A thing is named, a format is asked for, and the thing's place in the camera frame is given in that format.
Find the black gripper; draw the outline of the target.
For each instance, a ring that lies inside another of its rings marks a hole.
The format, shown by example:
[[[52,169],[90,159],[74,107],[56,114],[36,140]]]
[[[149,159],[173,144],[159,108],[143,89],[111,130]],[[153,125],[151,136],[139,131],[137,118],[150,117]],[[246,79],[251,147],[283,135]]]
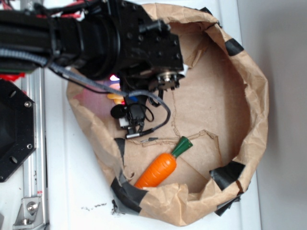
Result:
[[[179,38],[161,19],[153,20],[141,5],[119,0],[122,89],[150,92],[176,89],[184,78]]]

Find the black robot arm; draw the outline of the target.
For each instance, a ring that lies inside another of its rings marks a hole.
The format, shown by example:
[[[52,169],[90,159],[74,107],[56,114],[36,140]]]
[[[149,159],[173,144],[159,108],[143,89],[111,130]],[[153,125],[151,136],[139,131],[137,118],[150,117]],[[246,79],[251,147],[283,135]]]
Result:
[[[170,25],[125,0],[2,10],[0,48],[44,58],[39,64],[3,54],[1,74],[29,73],[55,63],[73,67],[95,81],[116,74],[125,90],[151,92],[175,89],[183,78],[179,38],[171,33]]]

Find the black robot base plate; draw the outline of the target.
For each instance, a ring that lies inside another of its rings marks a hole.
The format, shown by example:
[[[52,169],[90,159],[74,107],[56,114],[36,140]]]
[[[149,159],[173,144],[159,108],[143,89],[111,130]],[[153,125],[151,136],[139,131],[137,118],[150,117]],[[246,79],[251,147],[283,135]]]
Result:
[[[35,103],[15,84],[0,80],[0,181],[6,182],[35,150]]]

